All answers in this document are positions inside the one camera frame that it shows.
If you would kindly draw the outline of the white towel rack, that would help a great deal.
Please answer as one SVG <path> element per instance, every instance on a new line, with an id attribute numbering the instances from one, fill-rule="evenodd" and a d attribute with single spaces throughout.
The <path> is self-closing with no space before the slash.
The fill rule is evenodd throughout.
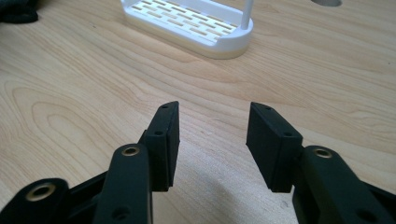
<path id="1" fill-rule="evenodd" d="M 213 0 L 120 0 L 135 27 L 211 59 L 233 59 L 248 49 L 253 0 L 242 10 Z"/>

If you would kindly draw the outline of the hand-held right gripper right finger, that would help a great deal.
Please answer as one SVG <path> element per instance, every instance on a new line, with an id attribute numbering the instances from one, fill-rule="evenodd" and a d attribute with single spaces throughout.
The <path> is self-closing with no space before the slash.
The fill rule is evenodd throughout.
<path id="1" fill-rule="evenodd" d="M 290 192 L 293 159 L 302 151 L 303 137 L 272 107 L 250 104 L 247 147 L 272 192 Z"/>

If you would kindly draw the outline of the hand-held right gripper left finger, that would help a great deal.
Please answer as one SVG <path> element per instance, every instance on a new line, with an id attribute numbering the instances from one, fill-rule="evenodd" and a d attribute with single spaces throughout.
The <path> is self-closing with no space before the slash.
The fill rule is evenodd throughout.
<path id="1" fill-rule="evenodd" d="M 168 191 L 173 186 L 179 142 L 179 102 L 174 101 L 157 109 L 139 139 L 148 150 L 153 191 Z"/>

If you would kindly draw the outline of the round dark table grommet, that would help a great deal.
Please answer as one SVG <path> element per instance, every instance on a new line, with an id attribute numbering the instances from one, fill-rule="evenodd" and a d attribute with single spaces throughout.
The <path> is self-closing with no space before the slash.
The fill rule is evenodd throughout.
<path id="1" fill-rule="evenodd" d="M 323 7 L 340 7 L 342 0 L 311 0 L 313 3 Z"/>

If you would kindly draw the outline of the dark grey towel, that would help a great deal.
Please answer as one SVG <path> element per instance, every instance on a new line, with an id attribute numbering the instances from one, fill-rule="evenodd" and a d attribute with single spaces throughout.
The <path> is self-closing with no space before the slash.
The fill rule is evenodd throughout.
<path id="1" fill-rule="evenodd" d="M 22 24 L 38 20 L 38 0 L 0 0 L 0 22 Z"/>

